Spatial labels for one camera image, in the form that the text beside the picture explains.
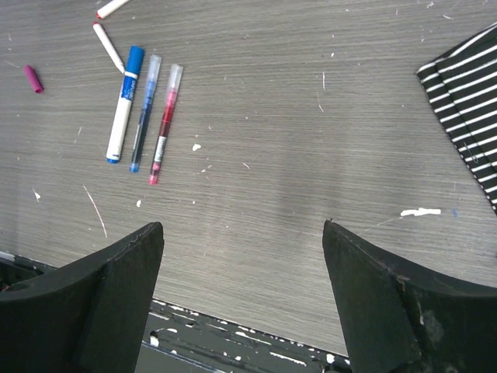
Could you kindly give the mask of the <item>white marker blue print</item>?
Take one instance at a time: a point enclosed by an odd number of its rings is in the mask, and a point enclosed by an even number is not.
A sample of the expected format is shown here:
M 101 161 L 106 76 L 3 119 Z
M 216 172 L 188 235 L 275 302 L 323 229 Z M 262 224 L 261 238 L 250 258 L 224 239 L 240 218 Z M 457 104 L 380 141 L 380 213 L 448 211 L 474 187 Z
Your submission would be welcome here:
M 115 164 L 120 161 L 123 141 L 127 131 L 127 124 L 143 60 L 144 50 L 139 46 L 132 45 L 128 54 L 127 65 L 124 71 L 106 150 L 106 160 L 109 163 Z

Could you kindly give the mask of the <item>red gel pen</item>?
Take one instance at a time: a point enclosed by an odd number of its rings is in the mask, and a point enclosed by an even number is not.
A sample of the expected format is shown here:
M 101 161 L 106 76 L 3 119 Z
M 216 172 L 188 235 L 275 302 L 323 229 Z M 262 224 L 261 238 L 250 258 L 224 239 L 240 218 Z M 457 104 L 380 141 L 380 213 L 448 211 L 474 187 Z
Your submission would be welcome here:
M 148 177 L 150 185 L 155 185 L 158 182 L 158 175 L 160 173 L 163 154 L 169 136 L 169 130 L 172 122 L 172 116 L 175 109 L 175 104 L 178 96 L 177 89 L 170 89 L 165 96 L 165 109 L 162 115 L 161 126 L 158 132 L 158 139 L 155 146 L 153 161 L 151 164 L 151 171 Z

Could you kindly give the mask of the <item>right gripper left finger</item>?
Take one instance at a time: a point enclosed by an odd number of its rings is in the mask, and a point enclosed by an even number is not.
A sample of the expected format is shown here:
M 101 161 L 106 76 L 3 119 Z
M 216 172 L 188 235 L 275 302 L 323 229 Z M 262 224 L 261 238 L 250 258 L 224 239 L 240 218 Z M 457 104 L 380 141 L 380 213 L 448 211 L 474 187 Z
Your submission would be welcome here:
M 164 249 L 149 223 L 63 267 L 1 254 L 3 372 L 132 372 Z

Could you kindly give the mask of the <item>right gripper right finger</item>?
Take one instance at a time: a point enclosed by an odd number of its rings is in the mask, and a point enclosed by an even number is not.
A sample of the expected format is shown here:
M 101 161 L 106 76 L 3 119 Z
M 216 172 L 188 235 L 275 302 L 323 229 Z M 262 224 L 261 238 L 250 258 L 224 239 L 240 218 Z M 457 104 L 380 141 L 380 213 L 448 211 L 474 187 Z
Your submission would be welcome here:
M 496 289 L 430 270 L 331 220 L 322 247 L 354 372 L 494 372 Z

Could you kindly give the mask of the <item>blue gel pen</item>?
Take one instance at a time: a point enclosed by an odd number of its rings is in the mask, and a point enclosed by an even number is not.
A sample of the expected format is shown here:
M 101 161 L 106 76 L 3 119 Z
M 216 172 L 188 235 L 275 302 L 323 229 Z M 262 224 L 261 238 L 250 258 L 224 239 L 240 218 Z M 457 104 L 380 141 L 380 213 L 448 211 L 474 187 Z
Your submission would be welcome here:
M 144 147 L 144 139 L 147 134 L 148 122 L 151 115 L 151 108 L 155 97 L 156 86 L 157 86 L 157 80 L 149 79 L 147 81 L 146 90 L 144 94 L 144 102 L 141 108 L 141 115 L 138 122 L 137 131 L 135 134 L 133 154 L 131 156 L 131 162 L 130 162 L 130 171 L 132 173 L 137 173 L 140 168 L 141 155 Z

